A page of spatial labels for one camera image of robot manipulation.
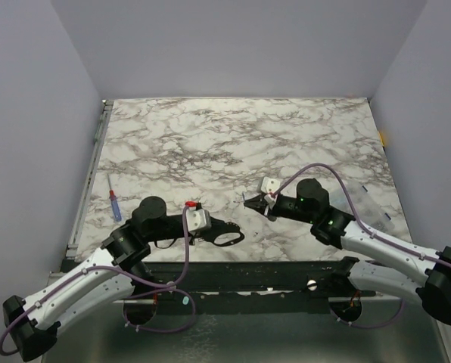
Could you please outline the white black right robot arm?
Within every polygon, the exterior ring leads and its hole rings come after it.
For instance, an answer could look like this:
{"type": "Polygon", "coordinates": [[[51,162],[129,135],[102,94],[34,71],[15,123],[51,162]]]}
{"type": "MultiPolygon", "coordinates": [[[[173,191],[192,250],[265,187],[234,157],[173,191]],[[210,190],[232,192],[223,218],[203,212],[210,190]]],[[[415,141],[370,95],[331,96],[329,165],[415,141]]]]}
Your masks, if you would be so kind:
{"type": "Polygon", "coordinates": [[[451,247],[422,247],[385,234],[330,204],[314,178],[300,181],[295,197],[279,193],[279,182],[262,178],[244,206],[273,221],[305,222],[326,246],[366,256],[331,276],[332,290],[347,296],[355,289],[375,291],[419,303],[432,318],[451,326],[451,247]]]}

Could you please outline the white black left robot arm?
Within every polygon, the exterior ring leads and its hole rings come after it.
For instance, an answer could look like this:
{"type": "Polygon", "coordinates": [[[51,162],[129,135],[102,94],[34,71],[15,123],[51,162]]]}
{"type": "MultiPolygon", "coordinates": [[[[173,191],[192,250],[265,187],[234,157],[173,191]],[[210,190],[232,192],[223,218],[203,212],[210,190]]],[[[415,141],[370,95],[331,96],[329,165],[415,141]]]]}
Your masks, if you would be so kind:
{"type": "Polygon", "coordinates": [[[244,239],[239,225],[213,218],[198,202],[187,202],[181,214],[170,216],[162,198],[146,197],[77,267],[39,292],[7,298],[2,304],[5,332],[0,340],[11,337],[14,353],[24,362],[32,361],[55,345],[60,331],[92,309],[177,287],[188,272],[190,252],[185,251],[181,274],[161,282],[143,262],[158,242],[183,239],[188,246],[199,238],[214,244],[224,234],[237,237],[222,243],[223,247],[244,239]]]}

